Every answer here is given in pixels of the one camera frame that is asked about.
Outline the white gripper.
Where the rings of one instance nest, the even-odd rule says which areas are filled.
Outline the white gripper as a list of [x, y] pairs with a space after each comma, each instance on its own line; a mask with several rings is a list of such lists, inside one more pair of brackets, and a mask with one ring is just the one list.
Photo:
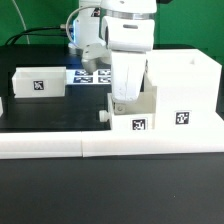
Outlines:
[[116, 114], [125, 113], [126, 105], [123, 103], [132, 103], [138, 99], [145, 65], [145, 53], [111, 52], [112, 99]]

